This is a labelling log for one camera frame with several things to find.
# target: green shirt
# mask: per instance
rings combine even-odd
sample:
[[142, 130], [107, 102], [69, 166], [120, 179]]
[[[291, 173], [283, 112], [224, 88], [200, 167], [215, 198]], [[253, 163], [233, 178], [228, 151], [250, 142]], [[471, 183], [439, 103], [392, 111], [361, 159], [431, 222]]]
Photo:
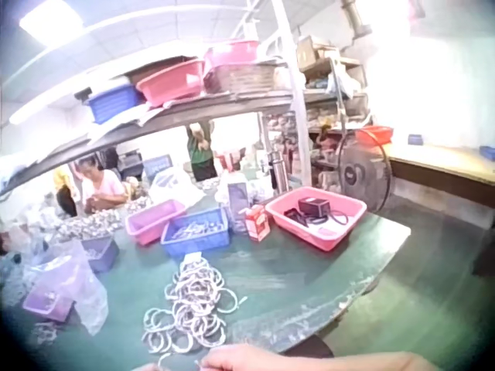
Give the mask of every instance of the green shirt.
[[191, 164], [199, 164], [213, 158], [213, 151], [211, 150], [211, 128], [208, 121], [200, 122], [200, 127], [203, 129], [203, 136], [205, 141], [210, 144], [210, 148], [207, 150], [198, 148], [198, 140], [194, 137], [193, 132], [186, 126], [187, 130], [187, 150], [189, 151], [189, 157], [191, 158]]

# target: pink crate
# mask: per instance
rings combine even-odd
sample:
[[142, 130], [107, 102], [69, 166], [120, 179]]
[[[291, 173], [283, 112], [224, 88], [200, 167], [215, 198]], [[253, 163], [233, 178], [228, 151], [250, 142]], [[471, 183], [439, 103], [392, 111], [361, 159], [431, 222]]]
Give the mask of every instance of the pink crate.
[[253, 63], [258, 58], [259, 42], [239, 40], [212, 46], [204, 55], [204, 75], [216, 66]]
[[182, 203], [169, 199], [128, 216], [125, 219], [125, 229], [129, 236], [144, 246], [159, 240], [166, 224], [185, 211], [186, 208]]
[[47, 294], [50, 290], [43, 286], [35, 286], [22, 303], [26, 311], [36, 313], [44, 318], [52, 319], [58, 322], [65, 322], [72, 308], [73, 300], [55, 295], [55, 300], [51, 301]]
[[180, 63], [146, 77], [136, 87], [153, 107], [181, 97], [194, 97], [203, 91], [203, 65], [202, 60]]
[[[284, 212], [289, 209], [299, 209], [298, 201], [306, 197], [328, 199], [330, 201], [330, 208], [345, 213], [349, 217], [349, 222], [346, 226], [339, 228], [339, 230], [322, 234], [312, 231], [284, 216]], [[354, 228], [357, 221], [366, 212], [366, 208], [366, 204], [358, 199], [351, 199], [347, 196], [341, 196], [312, 187], [294, 189], [271, 201], [266, 206], [266, 210], [273, 215], [273, 219], [280, 227], [324, 251], [332, 250]]]

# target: ceiling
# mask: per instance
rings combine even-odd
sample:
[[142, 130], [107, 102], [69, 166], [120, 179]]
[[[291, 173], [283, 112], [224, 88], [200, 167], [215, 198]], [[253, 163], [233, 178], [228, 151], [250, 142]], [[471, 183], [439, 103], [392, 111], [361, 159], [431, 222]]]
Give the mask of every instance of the ceiling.
[[[83, 19], [85, 26], [143, 9], [166, 5], [232, 5], [245, 7], [245, 0], [64, 0]], [[21, 29], [19, 20], [43, 0], [7, 1], [2, 17], [0, 66], [2, 80], [7, 80], [22, 65], [44, 50], [42, 44]], [[293, 29], [303, 24], [331, 0], [283, 0]], [[97, 29], [52, 51], [4, 85], [2, 100], [25, 103], [65, 79], [101, 63], [174, 39], [216, 42], [229, 39], [243, 12], [233, 10], [196, 10], [162, 13], [130, 19]], [[260, 7], [255, 17], [262, 41], [277, 28], [271, 1]], [[70, 108], [73, 99], [57, 102], [57, 107]]]

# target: blue container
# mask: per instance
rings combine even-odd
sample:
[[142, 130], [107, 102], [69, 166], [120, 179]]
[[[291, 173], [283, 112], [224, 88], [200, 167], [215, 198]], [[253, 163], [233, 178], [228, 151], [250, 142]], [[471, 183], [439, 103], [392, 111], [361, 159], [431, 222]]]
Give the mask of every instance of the blue container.
[[163, 155], [144, 160], [142, 164], [145, 166], [146, 177], [151, 184], [159, 172], [172, 167], [172, 159], [170, 158], [170, 155]]
[[480, 147], [480, 154], [484, 158], [488, 158], [490, 161], [495, 161], [495, 148], [488, 145], [482, 145]]
[[410, 134], [408, 137], [408, 143], [410, 145], [423, 145], [423, 137], [420, 134]]
[[113, 267], [118, 255], [118, 246], [115, 243], [113, 236], [83, 240], [81, 243], [86, 251], [96, 251], [95, 258], [87, 258], [94, 273], [107, 272]]
[[[198, 237], [190, 237], [172, 240], [172, 236], [182, 227], [191, 223], [221, 223], [222, 229], [217, 232], [201, 234]], [[230, 243], [229, 223], [224, 209], [211, 209], [201, 213], [191, 214], [175, 218], [165, 227], [161, 244], [164, 250], [171, 256], [185, 255], [205, 251], [215, 247], [228, 246]]]
[[93, 111], [94, 122], [103, 124], [116, 114], [137, 106], [139, 93], [134, 85], [127, 84], [99, 93], [87, 102]]

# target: green floor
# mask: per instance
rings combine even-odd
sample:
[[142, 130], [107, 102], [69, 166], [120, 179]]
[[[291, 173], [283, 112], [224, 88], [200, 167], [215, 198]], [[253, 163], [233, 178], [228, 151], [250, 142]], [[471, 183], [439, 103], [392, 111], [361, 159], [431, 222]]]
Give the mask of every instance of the green floor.
[[411, 236], [378, 287], [320, 335], [336, 356], [410, 351], [463, 369], [493, 324], [495, 280], [471, 274], [483, 231], [399, 198], [381, 215]]

